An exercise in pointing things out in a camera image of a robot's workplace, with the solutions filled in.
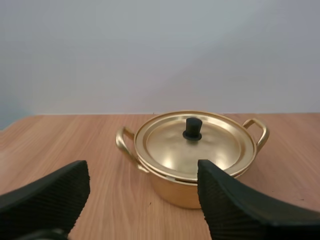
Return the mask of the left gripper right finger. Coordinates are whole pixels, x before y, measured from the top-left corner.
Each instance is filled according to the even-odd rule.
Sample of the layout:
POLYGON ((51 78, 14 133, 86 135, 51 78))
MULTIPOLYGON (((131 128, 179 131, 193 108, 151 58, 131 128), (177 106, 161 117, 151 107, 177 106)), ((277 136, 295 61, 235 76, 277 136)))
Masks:
POLYGON ((320 214, 246 186, 198 161, 197 194, 213 240, 318 240, 320 214))

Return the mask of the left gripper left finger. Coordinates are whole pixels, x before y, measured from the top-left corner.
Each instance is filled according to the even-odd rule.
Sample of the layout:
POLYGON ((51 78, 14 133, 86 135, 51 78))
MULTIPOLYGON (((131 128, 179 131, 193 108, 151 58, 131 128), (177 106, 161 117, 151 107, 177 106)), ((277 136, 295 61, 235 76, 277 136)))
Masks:
POLYGON ((0 196, 2 240, 67 240, 90 194, 85 160, 0 196))

